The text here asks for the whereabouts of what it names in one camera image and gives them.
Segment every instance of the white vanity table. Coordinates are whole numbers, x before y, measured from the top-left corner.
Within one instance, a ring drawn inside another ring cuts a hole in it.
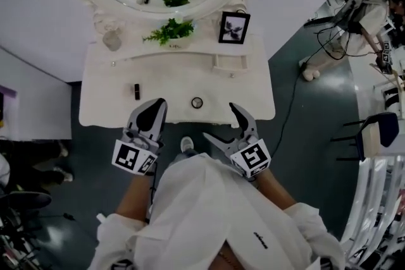
[[[168,102],[167,122],[236,124],[229,102],[257,120],[275,115],[270,72],[262,37],[247,30],[245,42],[218,43],[222,11],[247,11],[246,0],[204,0],[176,8],[146,11],[145,5],[119,0],[85,0],[94,10],[97,41],[87,51],[80,101],[81,124],[118,128],[134,108],[162,97]],[[167,19],[181,15],[196,24],[192,42],[171,51],[143,42]],[[119,28],[121,47],[110,51],[103,35]],[[140,87],[135,100],[134,85]],[[191,105],[195,97],[201,108]]]

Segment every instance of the picture frame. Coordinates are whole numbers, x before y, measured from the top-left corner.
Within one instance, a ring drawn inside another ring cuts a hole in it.
[[[245,41],[245,36],[250,19],[250,14],[223,11],[220,38],[218,42],[229,44],[243,44]]]

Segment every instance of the black picture frame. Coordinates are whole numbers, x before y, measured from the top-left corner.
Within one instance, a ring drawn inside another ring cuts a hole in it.
[[[245,19],[242,29],[239,29],[241,26],[232,27],[231,22],[232,18],[236,18],[235,21],[240,21],[240,19],[238,18]],[[247,27],[249,26],[250,19],[251,19],[250,14],[223,11],[220,29],[220,39],[218,40],[218,42],[229,44],[243,44],[245,41]]]

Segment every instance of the chair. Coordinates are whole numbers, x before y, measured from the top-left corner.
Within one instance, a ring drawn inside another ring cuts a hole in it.
[[[338,157],[338,161],[364,161],[366,157],[373,157],[376,153],[375,147],[376,129],[378,125],[380,144],[389,147],[399,134],[398,118],[395,113],[381,113],[368,117],[366,120],[353,121],[343,126],[362,124],[359,132],[350,137],[331,138],[331,142],[354,140],[358,151],[358,157]]]

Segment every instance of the sneaker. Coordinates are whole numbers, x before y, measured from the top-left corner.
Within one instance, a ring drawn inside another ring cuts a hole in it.
[[[61,152],[59,153],[59,157],[67,157],[69,155],[69,151],[66,146],[62,143],[62,141],[58,141],[59,147],[61,148]]]
[[[186,150],[192,150],[194,148],[194,142],[192,141],[191,137],[185,136],[182,138],[180,142],[180,150],[182,152]]]
[[[73,175],[69,172],[66,172],[64,169],[62,169],[59,166],[56,166],[53,168],[53,171],[61,173],[65,178],[63,179],[64,182],[72,182],[73,181]]]

